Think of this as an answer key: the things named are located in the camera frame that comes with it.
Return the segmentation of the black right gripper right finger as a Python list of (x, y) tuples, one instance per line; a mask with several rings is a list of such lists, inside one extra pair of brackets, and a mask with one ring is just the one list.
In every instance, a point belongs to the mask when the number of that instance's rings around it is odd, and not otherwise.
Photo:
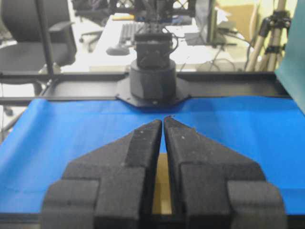
[(279, 189), (252, 159), (167, 117), (173, 210), (189, 229), (285, 229)]

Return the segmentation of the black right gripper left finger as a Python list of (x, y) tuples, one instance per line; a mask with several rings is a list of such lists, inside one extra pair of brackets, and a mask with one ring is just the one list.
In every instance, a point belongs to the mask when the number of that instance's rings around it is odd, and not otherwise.
[(162, 122), (68, 163), (41, 208), (44, 229), (137, 229), (152, 213)]

